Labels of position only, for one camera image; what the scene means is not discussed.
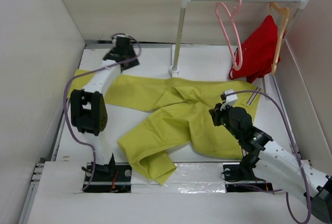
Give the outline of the yellow-green trousers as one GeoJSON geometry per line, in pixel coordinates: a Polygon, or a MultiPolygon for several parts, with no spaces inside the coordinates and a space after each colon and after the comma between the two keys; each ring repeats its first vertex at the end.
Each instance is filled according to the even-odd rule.
{"type": "Polygon", "coordinates": [[[224,128],[213,125],[209,110],[220,95],[237,92],[236,105],[256,115],[260,88],[243,80],[192,81],[118,76],[104,96],[107,104],[148,112],[149,116],[124,134],[118,145],[129,164],[147,179],[164,184],[176,170],[167,151],[192,143],[202,155],[241,159],[242,149],[224,128]]]}

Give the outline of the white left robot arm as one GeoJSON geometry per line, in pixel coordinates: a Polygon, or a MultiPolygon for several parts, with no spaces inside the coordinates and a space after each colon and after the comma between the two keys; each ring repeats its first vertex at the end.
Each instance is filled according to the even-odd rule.
{"type": "Polygon", "coordinates": [[[74,89],[70,94],[71,125],[93,146],[91,165],[106,181],[116,173],[114,155],[104,134],[108,120],[106,92],[122,70],[139,65],[134,41],[128,34],[113,35],[112,48],[102,59],[101,67],[90,74],[92,78],[81,89],[74,89]]]}

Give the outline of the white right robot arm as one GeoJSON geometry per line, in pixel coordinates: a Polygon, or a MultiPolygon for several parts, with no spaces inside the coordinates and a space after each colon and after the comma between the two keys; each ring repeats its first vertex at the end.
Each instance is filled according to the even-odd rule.
{"type": "Polygon", "coordinates": [[[298,162],[295,155],[253,126],[244,108],[218,103],[209,113],[213,124],[223,126],[247,152],[240,162],[242,177],[276,184],[303,204],[310,202],[318,220],[331,223],[331,176],[298,162]]]}

